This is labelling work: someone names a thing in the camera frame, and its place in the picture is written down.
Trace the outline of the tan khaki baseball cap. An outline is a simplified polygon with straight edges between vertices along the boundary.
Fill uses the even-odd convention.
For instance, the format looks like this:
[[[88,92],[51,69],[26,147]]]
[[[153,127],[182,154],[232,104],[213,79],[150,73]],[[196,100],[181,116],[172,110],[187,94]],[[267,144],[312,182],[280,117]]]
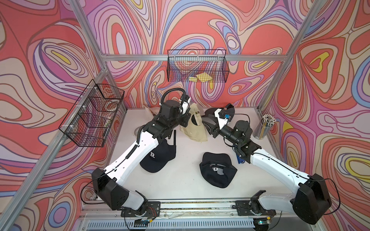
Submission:
[[[197,104],[190,106],[190,119],[186,127],[181,126],[180,131],[189,139],[196,142],[208,141],[206,129],[202,123],[200,110]]]

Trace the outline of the cream baseball cap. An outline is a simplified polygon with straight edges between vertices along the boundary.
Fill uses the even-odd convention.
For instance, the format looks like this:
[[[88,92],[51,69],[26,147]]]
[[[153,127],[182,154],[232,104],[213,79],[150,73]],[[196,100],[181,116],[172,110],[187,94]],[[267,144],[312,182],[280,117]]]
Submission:
[[[145,107],[145,116],[148,119],[152,119],[154,116],[156,116],[160,111],[159,107]]]

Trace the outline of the black cap with white logo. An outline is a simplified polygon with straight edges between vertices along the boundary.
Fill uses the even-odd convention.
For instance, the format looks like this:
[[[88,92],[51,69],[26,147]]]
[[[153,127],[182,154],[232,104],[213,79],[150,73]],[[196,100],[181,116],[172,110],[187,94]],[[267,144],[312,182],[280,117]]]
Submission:
[[[147,154],[140,162],[140,166],[150,173],[159,172],[164,166],[176,157],[176,131],[173,132],[173,144],[164,139],[156,148]]]

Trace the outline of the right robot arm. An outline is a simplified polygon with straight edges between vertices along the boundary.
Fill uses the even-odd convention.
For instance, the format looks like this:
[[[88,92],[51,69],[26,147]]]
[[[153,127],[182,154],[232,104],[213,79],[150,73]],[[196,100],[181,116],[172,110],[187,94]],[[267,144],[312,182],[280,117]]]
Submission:
[[[332,205],[326,179],[319,174],[301,172],[276,159],[251,140],[252,129],[248,121],[239,120],[231,128],[229,119],[228,115],[224,118],[208,115],[202,117],[202,123],[213,137],[220,135],[231,142],[238,157],[263,169],[290,190],[289,194],[266,194],[260,190],[247,205],[250,212],[260,215],[265,211],[280,210],[315,225]]]

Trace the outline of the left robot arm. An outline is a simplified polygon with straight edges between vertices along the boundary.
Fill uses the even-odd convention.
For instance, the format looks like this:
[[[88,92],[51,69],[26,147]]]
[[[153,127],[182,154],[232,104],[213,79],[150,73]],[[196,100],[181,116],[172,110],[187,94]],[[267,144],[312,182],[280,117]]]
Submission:
[[[125,207],[140,212],[146,209],[145,197],[138,191],[124,188],[124,183],[144,157],[171,137],[177,126],[187,126],[190,100],[182,88],[166,91],[161,98],[159,113],[139,128],[136,141],[110,165],[92,172],[93,190],[110,209]]]

